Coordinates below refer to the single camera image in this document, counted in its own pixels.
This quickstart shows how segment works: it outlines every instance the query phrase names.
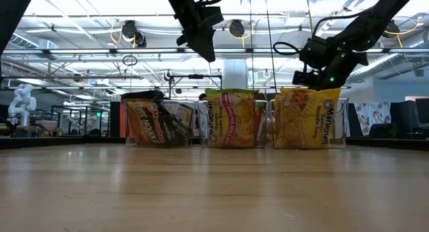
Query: white pillar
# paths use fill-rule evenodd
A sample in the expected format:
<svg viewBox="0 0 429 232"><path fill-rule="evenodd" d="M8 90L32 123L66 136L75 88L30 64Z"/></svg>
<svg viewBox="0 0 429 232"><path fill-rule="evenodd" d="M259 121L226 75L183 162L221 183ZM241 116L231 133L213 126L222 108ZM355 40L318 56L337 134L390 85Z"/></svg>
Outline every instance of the white pillar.
<svg viewBox="0 0 429 232"><path fill-rule="evenodd" d="M223 60L223 89L247 89L246 60Z"/></svg>

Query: ceiling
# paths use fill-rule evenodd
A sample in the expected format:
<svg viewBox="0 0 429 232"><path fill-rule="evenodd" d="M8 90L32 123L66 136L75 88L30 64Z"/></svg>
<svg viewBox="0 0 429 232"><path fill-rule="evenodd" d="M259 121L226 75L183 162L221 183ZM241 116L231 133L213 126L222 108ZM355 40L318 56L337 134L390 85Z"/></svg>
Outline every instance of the ceiling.
<svg viewBox="0 0 429 232"><path fill-rule="evenodd" d="M193 53L167 53L162 50L177 48L176 39L180 35L181 27L174 20L173 11L167 0L33 0L25 15L19 23L15 34L26 40L40 44L37 48L50 47L59 49L115 49L132 48L132 43L122 39L119 43L112 40L111 35L118 40L120 27L125 20L135 20L139 31L147 39L147 48L153 52L134 54L138 59L135 66L127 68L123 64L126 54L57 54L54 57L40 55L5 54L2 65L5 76L51 76L52 79L42 80L44 84L38 86L87 87L86 95L93 96L95 100L109 99L109 94L96 86L119 86L118 93L140 91L160 87L167 91L168 83L164 80L167 71L175 75L187 74L222 74L224 72L223 60L227 58L246 59L249 71L256 73L252 80L249 75L249 84L255 81L255 86L273 86L272 72L275 70L279 86L291 85L293 72L302 69L297 56L274 56L271 61L269 48L273 43L289 42L299 48L303 47L311 36L311 30L323 17L331 15L350 15L358 13L374 5L378 0L223 0L219 5L224 14L225 21L214 26L217 30L213 42L214 47L220 49L237 49L236 52L218 52L217 60L211 64ZM416 29L401 36L404 48L425 48L424 35L429 22L427 12L429 0L411 0L394 18L402 32ZM232 19L240 19L246 32L252 34L245 40L231 37L227 27ZM316 33L324 38L341 32L351 22L351 19L331 21ZM251 53L244 48L265 48L264 52ZM396 38L381 38L374 48L400 48ZM8 50L23 49L22 46L9 43ZM354 78L354 82L361 81L368 70L376 77L388 75L391 68L406 63L412 67L415 62L425 62L423 54L404 55L388 58L377 63L387 54L369 54L369 68L357 68L362 75ZM413 72L407 72L409 79ZM105 76L106 78L62 79L57 77ZM213 80L184 79L176 85L213 86ZM204 89L185 89L175 97L188 97L195 99ZM56 89L66 94L80 94L80 90Z"/></svg>

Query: wooden table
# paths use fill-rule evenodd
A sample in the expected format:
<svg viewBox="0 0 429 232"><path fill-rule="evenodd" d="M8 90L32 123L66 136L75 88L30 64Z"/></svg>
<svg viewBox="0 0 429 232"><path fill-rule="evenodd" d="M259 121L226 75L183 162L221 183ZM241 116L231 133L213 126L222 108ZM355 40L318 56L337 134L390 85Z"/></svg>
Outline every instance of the wooden table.
<svg viewBox="0 0 429 232"><path fill-rule="evenodd" d="M1 231L429 231L429 153L0 151Z"/></svg>

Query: clear plastic bin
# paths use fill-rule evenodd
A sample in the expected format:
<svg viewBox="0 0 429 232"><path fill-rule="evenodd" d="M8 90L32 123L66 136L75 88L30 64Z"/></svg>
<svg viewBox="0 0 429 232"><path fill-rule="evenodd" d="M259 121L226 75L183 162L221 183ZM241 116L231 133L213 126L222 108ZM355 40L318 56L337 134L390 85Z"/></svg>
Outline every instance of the clear plastic bin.
<svg viewBox="0 0 429 232"><path fill-rule="evenodd" d="M126 99L128 147L183 148L192 145L194 101Z"/></svg>
<svg viewBox="0 0 429 232"><path fill-rule="evenodd" d="M264 148L267 133L267 101L256 101L252 118L244 120L236 118L235 124L231 123L228 114L233 112L223 111L221 118L209 111L208 101L198 102L198 124L200 127L200 144L205 148ZM214 130L223 130L223 135Z"/></svg>
<svg viewBox="0 0 429 232"><path fill-rule="evenodd" d="M314 128L314 134L316 134L318 129L322 130L325 133L322 136L322 141L320 145L317 142L313 144L305 143L303 138L302 128L308 127L307 124L304 124L301 120L299 124L285 125L285 123L278 122L275 120L275 111L274 111L274 101L270 102L270 116L269 116L269 132L268 137L273 140L274 148L286 148L286 149L314 149L314 148L345 148L346 147L346 136L347 136L347 119L348 119L348 107L349 99L339 98L334 112L332 114L332 122L318 122L318 128L316 124L311 126Z"/></svg>

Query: black monitor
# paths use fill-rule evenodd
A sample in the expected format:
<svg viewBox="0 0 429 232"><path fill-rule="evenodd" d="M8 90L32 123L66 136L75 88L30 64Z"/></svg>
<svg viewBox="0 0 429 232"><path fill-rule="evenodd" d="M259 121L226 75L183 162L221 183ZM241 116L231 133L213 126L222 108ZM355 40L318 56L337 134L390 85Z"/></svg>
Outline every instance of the black monitor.
<svg viewBox="0 0 429 232"><path fill-rule="evenodd" d="M416 99L418 121L429 123L429 99Z"/></svg>

